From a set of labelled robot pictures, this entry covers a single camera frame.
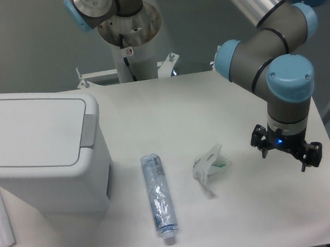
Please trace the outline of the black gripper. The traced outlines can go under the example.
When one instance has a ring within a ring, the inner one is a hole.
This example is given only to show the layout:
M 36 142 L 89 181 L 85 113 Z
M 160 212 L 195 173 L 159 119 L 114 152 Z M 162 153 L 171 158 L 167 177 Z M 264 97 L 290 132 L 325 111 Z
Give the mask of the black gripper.
M 306 120 L 297 123 L 267 124 L 267 128 L 256 125 L 251 135 L 251 146 L 261 151 L 262 158 L 266 158 L 268 151 L 280 150 L 289 154 L 301 155 L 301 171 L 306 167 L 317 168 L 322 160 L 322 143 L 305 142 Z

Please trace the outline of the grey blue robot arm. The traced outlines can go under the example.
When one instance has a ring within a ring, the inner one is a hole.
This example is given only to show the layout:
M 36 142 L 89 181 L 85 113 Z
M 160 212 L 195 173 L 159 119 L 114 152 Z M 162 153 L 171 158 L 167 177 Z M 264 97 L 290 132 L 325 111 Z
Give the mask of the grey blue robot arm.
M 216 51 L 213 68 L 267 103 L 267 126 L 257 125 L 251 145 L 263 156 L 275 149 L 291 154 L 303 168 L 317 167 L 322 144 L 305 140 L 313 65 L 294 50 L 316 31 L 315 11 L 285 0 L 231 0 L 257 28 L 246 43 L 228 40 Z M 149 47 L 161 27 L 160 14 L 144 0 L 64 0 L 82 31 L 98 29 L 112 47 L 120 82 L 159 78 Z

